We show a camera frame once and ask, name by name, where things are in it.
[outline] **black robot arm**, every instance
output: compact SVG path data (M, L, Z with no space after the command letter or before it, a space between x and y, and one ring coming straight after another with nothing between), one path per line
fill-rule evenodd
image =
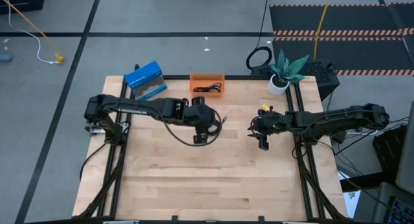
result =
M111 144L120 144L124 141L122 126L115 124L109 116L112 112L132 113L151 116L166 124L195 127L195 144L205 144L211 126L220 127L220 121L215 119L217 113L204 104L203 97L188 100L178 98L157 98L151 101L117 98L111 95L98 95L89 99L83 117L90 124L98 123L105 130L105 141Z
M310 113L308 111L287 111L284 115L260 109L249 130L249 136L259 140L259 148L268 150L267 136L291 131L300 137L301 142L316 144L324 135L357 127L383 129L389 123L389 115L384 107L376 104L351 106L345 109Z

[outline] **orange bin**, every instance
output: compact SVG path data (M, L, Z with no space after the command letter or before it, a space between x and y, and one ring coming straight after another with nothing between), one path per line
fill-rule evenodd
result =
M209 87L221 83L221 92L194 92L196 87ZM190 92L192 96L203 96L206 98L220 98L225 91L223 73L192 73L190 74Z

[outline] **butcher block tabletop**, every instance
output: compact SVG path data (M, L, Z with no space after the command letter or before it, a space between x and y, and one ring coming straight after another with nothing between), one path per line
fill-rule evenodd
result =
M122 79L108 76L103 93L119 96ZM274 106L279 113L288 110L286 95L273 96L267 91L267 83L226 80L222 98L206 98L206 104L221 118L227 116L227 121L219 138L204 147L185 146L168 133L163 123L133 115L116 219L170 220L178 216L179 220L255 221L264 216L267 221L305 221L298 163L291 155L292 133L269 136L268 151L260 150L257 140L247 137L250 121L263 104ZM166 84L168 89L154 98L191 99L189 80L166 80ZM314 77L301 81L300 87L305 110L323 111ZM192 142L193 128L170 127L181 139ZM328 137L321 141L331 144ZM91 137L88 155L103 142L104 134ZM313 149L321 189L346 216L332 150L322 144ZM74 215L83 212L102 187L108 152L106 146L86 164ZM309 192L313 215L317 216L310 186ZM104 214L109 213L112 195L110 189Z

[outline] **yellow object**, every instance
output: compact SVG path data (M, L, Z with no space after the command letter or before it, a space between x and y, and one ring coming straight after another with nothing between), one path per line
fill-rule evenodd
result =
M266 111L270 111L270 107L268 107L266 104L263 104L263 109Z
M315 46L314 46L314 49L313 49L313 60L315 60L315 59L316 59L316 50L317 50L317 48L318 48L319 33L320 33L320 30L321 30L321 27L322 27L322 23L323 23L323 19L324 19L324 17L325 17L326 10L328 9L328 6L329 6L329 3L330 3L330 2L331 2L331 0L328 0L328 1L326 2L325 8L323 9L323 13L322 13L321 21L319 22L318 30L316 31Z
M54 44L46 35L45 33L43 33L40 29L37 28L37 26L35 26L24 14L22 14L16 7L14 7L14 5L12 5L11 3L9 3L7 0L2 0L4 1L6 4L8 4L10 7L12 7L18 14L20 14L20 16L26 20L26 22L28 22L34 29L36 29L58 52L61 52L60 48ZM55 58L57 63L63 63L63 59L65 58L63 56L63 54L60 53L55 53Z

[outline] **blue container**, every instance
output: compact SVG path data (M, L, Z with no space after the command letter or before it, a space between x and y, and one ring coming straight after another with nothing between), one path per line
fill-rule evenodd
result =
M134 91L135 98L139 100L147 100L167 89L157 62L151 62L124 77L131 90Z

